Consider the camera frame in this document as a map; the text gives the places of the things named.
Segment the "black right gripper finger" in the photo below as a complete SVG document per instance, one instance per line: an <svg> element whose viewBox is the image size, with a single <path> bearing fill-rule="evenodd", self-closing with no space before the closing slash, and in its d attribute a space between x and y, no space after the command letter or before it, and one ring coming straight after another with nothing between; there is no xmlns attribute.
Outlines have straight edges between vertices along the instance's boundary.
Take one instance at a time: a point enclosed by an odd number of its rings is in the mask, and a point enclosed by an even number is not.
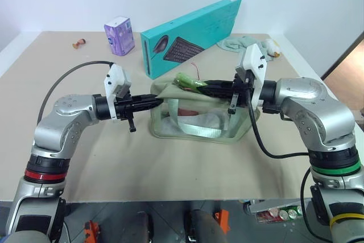
<svg viewBox="0 0 364 243"><path fill-rule="evenodd" d="M230 88L221 88L218 86L198 87L198 91L201 94L214 98L232 98L234 94Z"/></svg>
<svg viewBox="0 0 364 243"><path fill-rule="evenodd" d="M207 80L203 88L207 89L230 89L233 85L232 81L226 80Z"/></svg>

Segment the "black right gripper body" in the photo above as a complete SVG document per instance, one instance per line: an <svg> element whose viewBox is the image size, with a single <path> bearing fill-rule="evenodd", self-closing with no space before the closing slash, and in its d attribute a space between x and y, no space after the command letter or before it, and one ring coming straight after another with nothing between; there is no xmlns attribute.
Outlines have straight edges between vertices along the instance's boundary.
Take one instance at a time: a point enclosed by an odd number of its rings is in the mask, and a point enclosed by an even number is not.
<svg viewBox="0 0 364 243"><path fill-rule="evenodd" d="M236 114L237 108L247 107L246 92L249 91L250 96L253 96L254 80L255 77L252 73L246 73L243 77L240 77L237 73L235 74L231 85L233 95L227 110L229 114Z"/></svg>

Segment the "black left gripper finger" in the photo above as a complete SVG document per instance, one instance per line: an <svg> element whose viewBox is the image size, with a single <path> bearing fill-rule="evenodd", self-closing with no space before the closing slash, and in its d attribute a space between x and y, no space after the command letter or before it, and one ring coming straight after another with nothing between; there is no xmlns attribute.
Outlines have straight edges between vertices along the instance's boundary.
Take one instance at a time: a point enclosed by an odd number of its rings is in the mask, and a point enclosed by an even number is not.
<svg viewBox="0 0 364 243"><path fill-rule="evenodd" d="M146 111L153 109L163 103L162 99L142 100L136 103L136 111Z"/></svg>
<svg viewBox="0 0 364 243"><path fill-rule="evenodd" d="M138 104L159 104L160 99L155 94L141 94L135 96L135 101Z"/></svg>

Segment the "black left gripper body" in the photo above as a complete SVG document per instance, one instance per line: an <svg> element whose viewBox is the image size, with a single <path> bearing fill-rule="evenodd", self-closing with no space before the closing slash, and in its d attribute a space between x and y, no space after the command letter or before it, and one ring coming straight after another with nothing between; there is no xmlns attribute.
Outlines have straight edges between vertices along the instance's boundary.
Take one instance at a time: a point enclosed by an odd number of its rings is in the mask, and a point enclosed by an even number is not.
<svg viewBox="0 0 364 243"><path fill-rule="evenodd" d="M128 121L129 131L131 133L136 132L136 127L134 124L134 104L131 96L126 98L117 98L114 103L115 112L117 119L121 121Z"/></svg>

